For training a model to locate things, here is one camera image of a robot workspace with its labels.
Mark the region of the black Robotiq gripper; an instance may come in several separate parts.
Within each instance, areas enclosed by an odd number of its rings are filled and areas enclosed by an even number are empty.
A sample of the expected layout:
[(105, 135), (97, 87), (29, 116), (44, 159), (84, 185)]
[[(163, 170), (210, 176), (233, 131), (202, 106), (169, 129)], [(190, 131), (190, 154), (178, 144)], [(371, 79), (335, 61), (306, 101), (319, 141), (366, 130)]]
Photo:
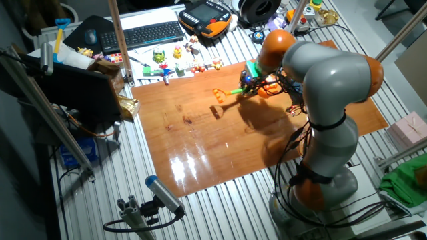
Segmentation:
[(242, 90), (241, 92), (242, 97), (247, 97), (248, 95), (255, 97), (258, 95), (258, 92), (256, 89), (258, 77), (259, 77), (259, 74), (257, 72), (250, 73), (249, 71), (246, 71), (246, 70), (241, 71), (239, 86), (240, 86), (240, 89)]

